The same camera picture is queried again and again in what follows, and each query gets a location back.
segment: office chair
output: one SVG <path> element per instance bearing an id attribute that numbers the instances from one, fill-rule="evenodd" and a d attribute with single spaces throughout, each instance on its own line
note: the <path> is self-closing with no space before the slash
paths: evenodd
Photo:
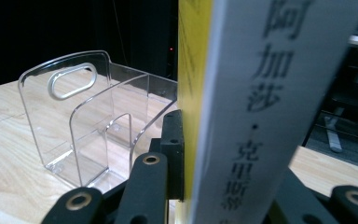
<path id="1" fill-rule="evenodd" d="M 317 124 L 322 113 L 326 114 L 324 125 Z M 342 64 L 302 146 L 304 147 L 307 144 L 311 131 L 316 125 L 326 129 L 331 150 L 341 152 L 342 147 L 337 133 L 345 133 L 355 137 L 358 137 L 358 133 L 353 134 L 338 130 L 336 123 L 340 118 L 358 122 L 358 49 L 351 51 Z"/>

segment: light wood tabletop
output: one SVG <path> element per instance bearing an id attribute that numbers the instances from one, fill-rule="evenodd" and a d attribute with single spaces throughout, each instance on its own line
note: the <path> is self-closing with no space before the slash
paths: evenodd
<path id="1" fill-rule="evenodd" d="M 329 196 L 337 185 L 358 186 L 358 167 L 299 147 L 290 168 L 309 188 Z M 72 187 L 43 165 L 17 82 L 0 86 L 0 223 L 39 223 Z"/>

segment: transparent book holder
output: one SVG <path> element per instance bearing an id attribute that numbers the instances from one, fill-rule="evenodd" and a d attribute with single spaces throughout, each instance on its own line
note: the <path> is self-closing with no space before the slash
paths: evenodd
<path id="1" fill-rule="evenodd" d="M 128 178 L 135 157 L 176 109 L 174 81 L 86 51 L 42 63 L 19 91 L 43 165 L 65 182 L 105 192 Z"/>

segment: dark floor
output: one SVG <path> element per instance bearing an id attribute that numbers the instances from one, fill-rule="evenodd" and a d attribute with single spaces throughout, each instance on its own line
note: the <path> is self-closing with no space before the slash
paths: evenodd
<path id="1" fill-rule="evenodd" d="M 324 116 L 326 115 L 321 115 L 319 117 L 319 124 L 324 124 Z M 339 131 L 345 131 L 353 134 L 358 133 L 358 123 L 345 119 L 339 120 L 336 128 Z M 342 152 L 336 153 L 329 147 L 326 129 L 315 126 L 306 147 L 358 166 L 358 138 L 344 133 L 338 133 L 338 137 L 343 150 Z"/>

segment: wooden table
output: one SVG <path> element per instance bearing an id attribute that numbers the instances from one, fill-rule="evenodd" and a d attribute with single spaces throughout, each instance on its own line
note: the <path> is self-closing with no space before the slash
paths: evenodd
<path id="1" fill-rule="evenodd" d="M 358 186 L 358 167 L 299 147 L 290 165 L 311 189 Z M 38 223 L 71 187 L 39 159 L 17 82 L 0 86 L 0 223 Z"/>

